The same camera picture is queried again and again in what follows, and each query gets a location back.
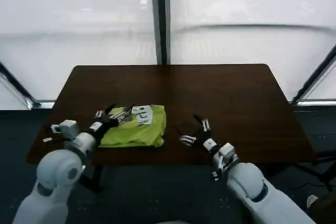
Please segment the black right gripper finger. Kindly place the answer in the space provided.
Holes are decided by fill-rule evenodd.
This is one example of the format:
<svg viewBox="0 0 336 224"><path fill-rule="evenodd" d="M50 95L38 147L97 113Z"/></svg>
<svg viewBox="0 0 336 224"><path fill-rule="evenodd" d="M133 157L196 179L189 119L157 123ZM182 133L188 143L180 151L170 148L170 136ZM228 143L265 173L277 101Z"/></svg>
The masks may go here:
<svg viewBox="0 0 336 224"><path fill-rule="evenodd" d="M195 120L202 126L203 131L210 131L211 127L207 118L199 115L194 115Z"/></svg>
<svg viewBox="0 0 336 224"><path fill-rule="evenodd" d="M196 137L191 136L191 135L186 135L184 133L182 133L182 131L180 129L176 129L176 131L179 134L179 140L183 143L183 144L194 144L197 140Z"/></svg>

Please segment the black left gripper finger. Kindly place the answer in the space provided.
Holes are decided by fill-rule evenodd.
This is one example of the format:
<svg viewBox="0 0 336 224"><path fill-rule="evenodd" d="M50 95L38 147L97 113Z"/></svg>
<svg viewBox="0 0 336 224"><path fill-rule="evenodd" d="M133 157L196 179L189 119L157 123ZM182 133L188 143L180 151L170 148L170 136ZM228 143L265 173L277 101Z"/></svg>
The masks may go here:
<svg viewBox="0 0 336 224"><path fill-rule="evenodd" d="M117 114L111 115L110 119L117 121L119 125L122 125L125 122L129 122L132 120L132 109L133 105L125 107Z"/></svg>
<svg viewBox="0 0 336 224"><path fill-rule="evenodd" d="M99 110L95 113L95 117L104 117L105 115L108 115L110 111L115 107L115 103L109 105L105 109Z"/></svg>

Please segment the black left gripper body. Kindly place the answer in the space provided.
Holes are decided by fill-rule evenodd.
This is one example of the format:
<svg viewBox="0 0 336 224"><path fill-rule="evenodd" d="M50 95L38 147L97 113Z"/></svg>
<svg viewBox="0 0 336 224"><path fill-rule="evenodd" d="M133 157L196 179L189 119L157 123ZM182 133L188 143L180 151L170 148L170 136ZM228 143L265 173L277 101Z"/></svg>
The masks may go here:
<svg viewBox="0 0 336 224"><path fill-rule="evenodd" d="M92 135L95 140L101 140L113 127L118 127L118 120L111 118L110 116L104 116L94 121L89 127L89 134Z"/></svg>

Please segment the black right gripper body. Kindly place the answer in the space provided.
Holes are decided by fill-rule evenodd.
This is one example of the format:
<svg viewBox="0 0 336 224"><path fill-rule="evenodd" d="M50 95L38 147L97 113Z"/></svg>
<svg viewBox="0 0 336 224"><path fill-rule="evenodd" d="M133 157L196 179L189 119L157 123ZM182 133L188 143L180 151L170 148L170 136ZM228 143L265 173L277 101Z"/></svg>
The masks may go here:
<svg viewBox="0 0 336 224"><path fill-rule="evenodd" d="M196 132L197 142L200 143L208 152L217 145L215 140L212 138L211 131L203 131L202 129Z"/></svg>

